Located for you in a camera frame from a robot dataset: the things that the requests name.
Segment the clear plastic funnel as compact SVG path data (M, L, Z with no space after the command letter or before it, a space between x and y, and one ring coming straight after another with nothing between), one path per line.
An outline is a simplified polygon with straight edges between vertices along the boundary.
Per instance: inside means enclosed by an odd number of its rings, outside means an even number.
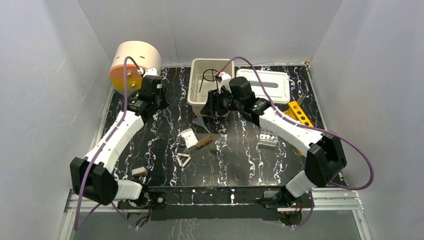
M194 120L192 121L192 123L193 123L194 125L200 126L200 127L202 127L202 128L206 128L206 125L205 125L205 122L204 122L204 119L203 119L203 117L202 117L202 116L196 116L196 117L194 118Z

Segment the white paper tag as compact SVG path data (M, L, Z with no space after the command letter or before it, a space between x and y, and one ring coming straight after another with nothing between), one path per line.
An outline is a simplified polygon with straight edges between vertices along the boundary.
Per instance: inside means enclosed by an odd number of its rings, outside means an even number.
M187 149L190 149L196 146L198 143L198 139L192 128L188 128L181 131L179 135L183 138L184 145L186 146Z

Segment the white clay triangle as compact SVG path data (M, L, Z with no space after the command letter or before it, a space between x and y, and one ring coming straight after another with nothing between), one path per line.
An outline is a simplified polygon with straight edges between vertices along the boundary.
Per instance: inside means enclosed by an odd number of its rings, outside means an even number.
M192 156L187 153L178 153L176 156L177 163L184 168L191 160Z

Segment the clear acrylic tube rack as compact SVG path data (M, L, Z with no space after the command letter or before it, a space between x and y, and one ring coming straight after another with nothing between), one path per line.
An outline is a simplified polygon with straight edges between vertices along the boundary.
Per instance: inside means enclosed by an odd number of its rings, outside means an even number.
M259 134L259 145L276 147L278 144L278 136L272 131L262 128Z

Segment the yellow test tube rack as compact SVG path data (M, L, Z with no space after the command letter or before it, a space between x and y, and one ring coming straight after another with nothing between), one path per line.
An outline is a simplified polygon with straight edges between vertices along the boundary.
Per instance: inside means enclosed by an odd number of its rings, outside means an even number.
M314 127L312 122L306 116L305 112L302 110L297 101L291 101L287 105L288 109L284 111L287 116L289 116L295 121L300 121L300 123L305 126Z

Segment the clear glass test tube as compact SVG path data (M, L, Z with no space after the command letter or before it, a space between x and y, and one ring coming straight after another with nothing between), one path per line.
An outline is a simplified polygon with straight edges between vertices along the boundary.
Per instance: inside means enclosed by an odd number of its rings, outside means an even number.
M300 96L299 96L299 99L296 101L297 102L297 104L299 105L299 106L301 106L301 104L303 103L303 101L305 100L305 98L306 98L306 94L305 93L302 93Z

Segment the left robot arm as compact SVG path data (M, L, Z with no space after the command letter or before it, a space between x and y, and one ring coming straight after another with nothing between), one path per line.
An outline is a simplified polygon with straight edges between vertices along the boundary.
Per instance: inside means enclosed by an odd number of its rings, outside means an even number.
M101 205L130 200L137 208L147 206L150 198L143 185L136 180L117 180L113 171L133 136L157 111L168 107L165 92L160 76L143 76L141 89L128 97L126 109L118 114L103 138L83 158L71 161L71 182L76 194Z

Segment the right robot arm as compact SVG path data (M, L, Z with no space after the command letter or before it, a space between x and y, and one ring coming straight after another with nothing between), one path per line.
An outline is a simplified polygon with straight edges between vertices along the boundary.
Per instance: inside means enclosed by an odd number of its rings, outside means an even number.
M304 169L281 188L282 202L288 207L295 207L302 195L314 188L327 186L347 165L338 137L290 120L268 99L256 97L245 77L235 77L226 86L209 90L200 112L217 117L229 111L239 112L246 121L283 138L306 157Z

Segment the beige plastic bin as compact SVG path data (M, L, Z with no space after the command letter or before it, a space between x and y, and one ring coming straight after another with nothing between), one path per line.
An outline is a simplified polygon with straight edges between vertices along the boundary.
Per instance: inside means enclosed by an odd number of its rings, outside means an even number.
M205 106L208 91L217 88L217 82L204 81L201 92L199 92L200 83L202 80L202 73L206 69L221 70L229 61L228 58L195 58L191 62L190 78L188 82L187 103L191 106L195 116L200 116L201 109ZM211 73L208 71L206 77L209 79Z

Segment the round beige drawer cabinet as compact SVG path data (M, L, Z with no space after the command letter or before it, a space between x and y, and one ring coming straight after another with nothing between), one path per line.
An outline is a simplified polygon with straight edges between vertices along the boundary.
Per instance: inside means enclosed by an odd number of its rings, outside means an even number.
M158 73L161 71L162 58L159 51L144 41L126 41L117 47L108 77L115 91L124 95L126 76L126 90L129 96L142 87L142 76L146 69L150 68L156 68Z

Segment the small beige stopper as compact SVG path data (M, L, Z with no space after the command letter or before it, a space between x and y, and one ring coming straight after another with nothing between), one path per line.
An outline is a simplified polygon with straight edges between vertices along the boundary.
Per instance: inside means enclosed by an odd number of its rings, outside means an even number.
M148 169L145 167L138 167L131 170L131 175L133 177L146 176L148 174Z

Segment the white bin lid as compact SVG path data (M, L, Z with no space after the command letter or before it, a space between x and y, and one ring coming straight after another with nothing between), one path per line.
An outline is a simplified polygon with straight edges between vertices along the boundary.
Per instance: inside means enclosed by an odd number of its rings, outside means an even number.
M263 87L275 104L288 104L291 100L289 76L284 72L257 70ZM239 69L236 77L245 77L251 85L252 91L258 98L267 99L261 84L252 69Z

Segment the black base frame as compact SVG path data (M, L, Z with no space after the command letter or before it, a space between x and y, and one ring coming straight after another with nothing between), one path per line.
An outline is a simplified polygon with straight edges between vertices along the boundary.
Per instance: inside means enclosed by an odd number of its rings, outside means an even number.
M289 196L280 186L151 186L142 200L118 201L129 213L151 213L152 221L176 219L260 219L288 226L305 222L313 207L310 193Z

